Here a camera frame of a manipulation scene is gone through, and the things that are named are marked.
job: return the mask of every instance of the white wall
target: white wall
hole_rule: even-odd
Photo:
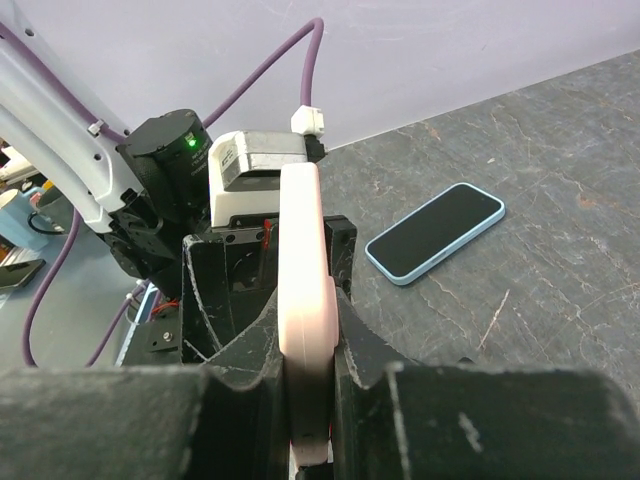
[[[640,48],[638,0],[15,0],[131,126],[205,116],[289,34],[326,22],[314,104],[343,145]],[[306,42],[211,130],[288,127]]]

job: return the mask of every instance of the red wire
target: red wire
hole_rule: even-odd
[[[171,302],[167,302],[167,303],[163,303],[162,305],[158,305],[156,308],[154,308],[153,310],[151,310],[152,314],[156,314],[161,312],[162,310],[166,310],[167,308],[170,307],[179,307],[180,303],[178,303],[177,301],[171,301]]]

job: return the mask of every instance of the blue phone case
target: blue phone case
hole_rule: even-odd
[[[378,260],[373,255],[371,255],[371,253],[369,252],[369,246],[373,242],[375,242],[378,238],[382,237],[389,230],[395,228],[396,225],[398,225],[399,223],[404,222],[407,218],[411,217],[416,212],[418,212],[419,210],[421,210],[425,206],[429,205],[431,202],[433,202],[437,198],[439,198],[442,195],[446,194],[452,188],[455,188],[455,187],[457,187],[459,185],[466,185],[468,187],[471,187],[474,190],[477,190],[478,192],[480,192],[481,194],[486,195],[487,197],[495,200],[496,202],[498,202],[500,204],[500,209],[496,213],[494,213],[493,215],[488,217],[486,220],[484,220],[482,223],[478,224],[475,228],[473,228],[472,230],[469,230],[467,233],[462,235],[460,238],[458,238],[457,240],[455,240],[454,242],[452,242],[451,244],[449,244],[448,246],[446,246],[445,248],[440,250],[433,257],[431,257],[426,262],[424,262],[422,265],[420,265],[415,270],[413,270],[412,272],[410,272],[409,274],[407,274],[407,275],[405,275],[403,277],[396,277],[396,276],[392,275],[384,267],[384,265],[382,265],[380,262],[378,262]],[[424,273],[426,273],[427,271],[431,270],[433,267],[438,265],[440,262],[442,262],[449,255],[451,255],[455,251],[459,250],[464,245],[469,243],[471,240],[476,238],[478,235],[480,235],[482,232],[487,230],[489,227],[491,227],[492,225],[495,225],[496,223],[498,223],[502,218],[504,218],[505,213],[506,213],[506,208],[505,208],[504,202],[502,200],[500,200],[499,198],[496,198],[493,195],[490,195],[487,192],[485,192],[484,190],[481,190],[480,188],[478,188],[478,187],[476,187],[474,185],[471,185],[469,183],[465,183],[465,182],[456,183],[455,185],[452,185],[449,188],[447,188],[444,192],[440,193],[439,195],[437,195],[434,198],[432,198],[431,200],[429,200],[424,205],[422,205],[419,208],[417,208],[415,211],[411,212],[409,215],[404,217],[402,220],[397,222],[392,227],[387,228],[380,235],[376,236],[373,240],[371,240],[369,243],[367,243],[367,246],[365,247],[364,251],[365,251],[365,254],[367,255],[367,258],[371,261],[371,263],[373,263],[376,266],[376,268],[378,268],[378,270],[380,270],[384,274],[384,276],[387,277],[392,283],[394,283],[396,285],[408,285],[409,283],[413,282],[418,277],[420,277],[421,275],[423,275]]]

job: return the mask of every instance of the black phone screen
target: black phone screen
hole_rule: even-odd
[[[26,285],[44,264],[44,260],[33,260],[0,267],[0,291]]]
[[[468,185],[456,185],[400,221],[368,247],[395,277],[404,277],[501,209]]]

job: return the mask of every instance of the cable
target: cable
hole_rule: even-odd
[[[145,281],[142,284],[138,285],[133,290],[133,292],[131,292],[131,295],[133,297],[136,297],[137,295],[142,293],[147,288],[148,284],[149,284],[149,282]],[[111,334],[115,330],[116,325],[118,325],[118,322],[120,321],[120,319],[124,315],[124,312],[126,312],[127,309],[129,308],[129,305],[131,304],[131,300],[132,300],[132,298],[127,298],[127,299],[125,299],[124,302],[122,302],[122,305],[120,305],[120,309],[118,310],[116,315],[113,317],[113,320],[111,320],[111,323],[109,324],[109,327],[107,328],[107,332],[104,334],[104,337],[102,337],[102,340],[100,341],[100,344],[96,348],[96,351],[93,352],[93,355],[91,355],[91,358],[89,359],[89,361],[87,362],[85,367],[91,367],[94,363],[96,363],[96,360],[98,360],[98,357],[100,356],[100,354],[104,350],[104,347],[107,346],[107,342],[111,338]]]
[[[69,251],[73,246],[73,243],[76,241],[76,237],[78,236],[78,229],[80,228],[80,214],[78,211],[73,212],[73,221],[71,222],[71,229],[69,230],[69,236],[64,242],[62,250],[58,254],[58,258],[53,262],[51,269],[47,272],[47,275],[42,280],[42,283],[38,287],[36,294],[33,297],[33,302],[29,307],[29,311],[27,312],[27,318],[24,322],[24,327],[22,330],[22,358],[24,359],[24,363],[28,367],[37,367],[35,359],[33,358],[33,354],[31,353],[31,328],[33,327],[33,320],[36,317],[36,312],[38,311],[38,307],[40,307],[40,303],[42,303],[42,299],[44,295],[47,293],[51,282],[58,274],[58,270],[62,267],[62,264],[69,256]]]
[[[124,313],[124,319],[129,322],[132,325],[137,325],[138,323],[136,322],[135,318],[133,320],[131,320],[131,316],[129,315],[131,310],[135,310],[136,315],[138,315],[138,310],[137,309],[132,309],[131,305],[129,305],[129,308],[127,309],[127,311]]]
[[[42,235],[64,235],[65,232],[63,232],[62,230],[42,230],[36,227],[33,224],[33,219],[38,215],[40,215],[38,212],[31,212],[27,217],[27,225],[29,225],[29,228],[31,228],[31,230],[37,233],[41,233]]]
[[[311,106],[311,88],[313,84],[313,72],[316,66],[316,59],[318,58],[318,50],[320,49],[320,42],[322,42],[322,35],[324,34],[324,21],[321,18],[314,18],[310,20],[304,27],[294,33],[289,39],[284,42],[278,49],[273,52],[267,59],[260,64],[260,66],[249,77],[240,84],[238,88],[216,108],[213,113],[204,119],[202,124],[205,128],[209,128],[218,118],[226,112],[249,88],[258,80],[264,72],[269,70],[271,66],[276,63],[280,57],[287,53],[291,47],[296,45],[300,40],[306,37],[313,31],[311,36],[311,42],[307,50],[307,55],[304,61],[304,67],[302,69],[302,83],[300,86],[300,104]]]
[[[149,315],[147,316],[147,322],[150,322],[152,320],[153,311],[158,306],[158,304],[160,303],[161,299],[162,299],[162,292],[160,290],[158,290],[156,292],[156,296],[153,297],[153,302],[151,302],[151,308],[149,309]]]
[[[4,38],[31,66],[45,79],[58,95],[71,107],[88,125],[100,122],[101,119],[92,114],[87,107],[56,77],[38,56],[31,51],[27,45],[20,40],[4,23],[0,21],[0,39]],[[116,143],[123,143],[126,140],[124,135],[120,135],[115,130],[109,128],[105,123],[100,127],[100,133]]]
[[[153,310],[151,310],[151,313],[155,315],[156,313],[160,313],[163,310],[166,310],[167,308],[171,308],[171,307],[178,308],[180,307],[180,303],[178,303],[177,301],[163,303],[162,305],[159,305]]]
[[[44,279],[42,280],[42,283],[38,287],[38,290],[36,291],[36,294],[33,297],[33,302],[31,303],[31,306],[29,307],[29,311],[27,312],[27,317],[24,322],[24,327],[22,330],[22,358],[24,359],[24,363],[28,367],[38,366],[35,359],[33,358],[33,353],[31,351],[31,329],[33,328],[33,321],[35,319],[36,313],[38,312],[38,308],[40,307],[40,304],[42,303],[42,300],[45,294],[47,293],[49,286],[51,285],[51,282],[53,282],[53,279],[58,274],[58,271],[62,267],[62,264],[69,256],[69,251],[71,250],[71,247],[73,246],[73,243],[75,242],[78,236],[78,229],[80,228],[81,221],[82,221],[82,217],[80,216],[80,213],[77,210],[74,210],[73,221],[71,222],[71,228],[69,230],[69,236],[65,240],[62,250],[60,250],[60,253],[58,254],[58,258],[56,258],[56,261],[53,263],[53,265],[51,266],[51,269],[47,272],[47,275],[44,277]],[[148,285],[148,282],[146,281],[142,282],[133,290],[133,292],[131,292],[132,296],[136,297],[137,295],[142,293],[146,289],[147,285]],[[95,352],[87,362],[86,364],[87,367],[92,366],[96,362],[96,360],[98,359],[102,351],[104,350],[104,347],[109,341],[109,338],[111,337],[113,330],[116,328],[116,325],[120,321],[120,318],[122,317],[122,315],[124,315],[127,308],[129,308],[129,305],[131,304],[131,300],[132,298],[125,299],[125,301],[120,306],[120,309],[118,310],[118,312],[116,313],[116,316],[113,318],[113,320],[109,324],[109,327],[107,328],[107,332],[102,338],[100,344],[98,345]]]

